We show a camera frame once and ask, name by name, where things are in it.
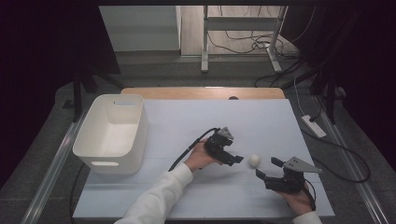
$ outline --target white wall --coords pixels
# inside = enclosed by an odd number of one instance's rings
[[[180,49],[180,6],[100,7],[114,51]]]

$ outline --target white ball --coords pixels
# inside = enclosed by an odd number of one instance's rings
[[[251,155],[248,159],[248,163],[253,167],[257,167],[260,164],[260,156],[256,154]]]

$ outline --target power outlet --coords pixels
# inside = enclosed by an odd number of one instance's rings
[[[323,130],[317,125],[317,123],[315,121],[311,122],[309,121],[309,119],[311,119],[311,117],[309,115],[305,115],[303,117],[301,117],[301,119],[303,120],[303,122],[306,124],[306,126],[308,126],[308,128],[317,136],[317,137],[324,137],[326,136],[326,133],[323,132]]]

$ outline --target white sleeve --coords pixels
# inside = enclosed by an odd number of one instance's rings
[[[183,195],[183,189],[191,181],[192,172],[184,163],[171,172],[165,172],[150,189],[136,199],[116,224],[164,223],[169,211]]]
[[[294,224],[321,224],[320,218],[317,212],[309,212],[293,220]]]

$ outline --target white plastic bin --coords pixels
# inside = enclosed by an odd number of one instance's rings
[[[148,131],[140,95],[101,95],[81,125],[73,152],[98,174],[134,174],[143,159]]]

